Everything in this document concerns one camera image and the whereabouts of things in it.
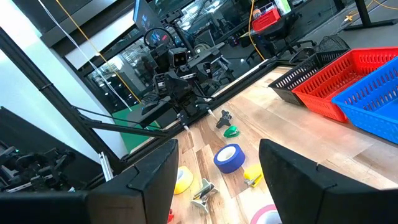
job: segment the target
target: red box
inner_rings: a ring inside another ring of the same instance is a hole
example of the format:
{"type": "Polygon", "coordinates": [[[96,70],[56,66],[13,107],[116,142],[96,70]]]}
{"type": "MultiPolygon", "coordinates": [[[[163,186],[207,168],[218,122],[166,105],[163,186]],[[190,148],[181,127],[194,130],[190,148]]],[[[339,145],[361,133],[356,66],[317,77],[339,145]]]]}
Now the red box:
{"type": "Polygon", "coordinates": [[[280,19],[278,8],[275,6],[270,11],[266,12],[260,18],[252,22],[253,30],[257,33],[265,28],[273,25],[280,19]]]}
{"type": "Polygon", "coordinates": [[[398,47],[350,50],[292,92],[311,111],[347,122],[347,117],[331,99],[396,56],[398,47]]]}

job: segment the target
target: black basket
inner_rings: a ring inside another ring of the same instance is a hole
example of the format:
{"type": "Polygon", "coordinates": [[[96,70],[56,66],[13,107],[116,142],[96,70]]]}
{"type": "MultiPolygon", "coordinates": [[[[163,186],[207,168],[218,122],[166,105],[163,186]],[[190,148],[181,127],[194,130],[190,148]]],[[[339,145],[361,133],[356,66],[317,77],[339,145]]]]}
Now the black basket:
{"type": "Polygon", "coordinates": [[[292,90],[347,51],[348,49],[315,53],[273,81],[268,87],[271,87],[284,101],[304,105],[300,98],[292,93],[292,90]]]}

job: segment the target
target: metal rod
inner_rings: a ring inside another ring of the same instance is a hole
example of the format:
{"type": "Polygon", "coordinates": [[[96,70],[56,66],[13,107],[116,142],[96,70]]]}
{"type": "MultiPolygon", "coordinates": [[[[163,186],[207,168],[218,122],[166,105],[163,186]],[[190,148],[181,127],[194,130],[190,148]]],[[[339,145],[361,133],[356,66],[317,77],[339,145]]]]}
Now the metal rod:
{"type": "Polygon", "coordinates": [[[359,16],[361,17],[362,25],[364,27],[372,24],[371,18],[369,17],[368,9],[364,0],[355,0],[356,7],[358,9],[359,16]]]}
{"type": "Polygon", "coordinates": [[[138,134],[138,135],[150,136],[150,137],[156,137],[156,138],[165,138],[169,135],[167,131],[146,130],[146,129],[121,126],[121,125],[116,125],[116,124],[99,123],[99,122],[95,122],[95,121],[83,121],[83,122],[87,128],[95,128],[95,129],[102,129],[102,130],[108,130],[108,131],[118,131],[118,132],[122,132],[122,133],[138,134]]]}
{"type": "MultiPolygon", "coordinates": [[[[175,23],[175,22],[173,22],[172,25],[178,27],[177,23],[175,23]]],[[[185,47],[186,47],[189,51],[191,51],[191,54],[192,54],[192,55],[195,55],[195,54],[196,54],[196,53],[195,53],[195,50],[193,49],[193,47],[192,47],[191,43],[188,41],[188,39],[185,37],[185,34],[183,34],[182,31],[181,31],[180,29],[177,29],[177,28],[175,28],[175,27],[174,27],[174,30],[175,30],[175,32],[177,33],[177,35],[180,37],[181,41],[184,43],[185,47]]]]}
{"type": "Polygon", "coordinates": [[[115,171],[116,174],[122,172],[125,166],[124,163],[119,160],[117,155],[115,155],[94,130],[87,127],[82,122],[78,111],[72,108],[68,100],[58,91],[53,83],[50,82],[11,37],[8,36],[2,27],[0,27],[0,49],[97,153],[104,152],[106,154],[113,171],[115,171]]]}

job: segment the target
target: computer monitor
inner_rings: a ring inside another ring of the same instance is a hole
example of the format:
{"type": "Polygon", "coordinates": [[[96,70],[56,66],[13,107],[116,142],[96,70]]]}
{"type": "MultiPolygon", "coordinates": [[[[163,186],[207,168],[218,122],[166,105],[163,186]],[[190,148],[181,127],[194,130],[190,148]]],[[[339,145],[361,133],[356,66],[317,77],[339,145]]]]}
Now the computer monitor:
{"type": "MultiPolygon", "coordinates": [[[[162,27],[162,22],[156,13],[150,8],[146,0],[136,0],[133,20],[143,34],[151,28],[162,27]]],[[[150,45],[160,45],[170,42],[170,38],[164,31],[157,29],[151,32],[147,41],[150,45]]]]}

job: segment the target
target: office chair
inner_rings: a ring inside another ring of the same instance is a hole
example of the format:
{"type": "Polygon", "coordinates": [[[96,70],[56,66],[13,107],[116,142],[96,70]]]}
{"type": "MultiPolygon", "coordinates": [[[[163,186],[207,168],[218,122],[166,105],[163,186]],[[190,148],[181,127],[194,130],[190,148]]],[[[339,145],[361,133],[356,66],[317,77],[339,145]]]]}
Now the office chair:
{"type": "MultiPolygon", "coordinates": [[[[277,58],[280,58],[286,51],[289,51],[290,54],[296,54],[297,51],[293,47],[299,48],[302,44],[306,43],[311,43],[313,47],[317,45],[317,43],[313,40],[303,40],[296,42],[289,42],[287,40],[287,37],[289,36],[290,31],[294,28],[294,24],[297,19],[299,19],[299,15],[295,13],[293,9],[290,13],[282,16],[275,24],[265,28],[258,34],[269,42],[275,40],[284,40],[285,47],[277,52],[275,52],[272,47],[267,48],[267,50],[270,51],[271,56],[276,56],[277,58]]],[[[256,51],[253,51],[248,59],[246,59],[246,61],[248,62],[250,58],[253,58],[253,55],[255,53],[256,51]]]]}

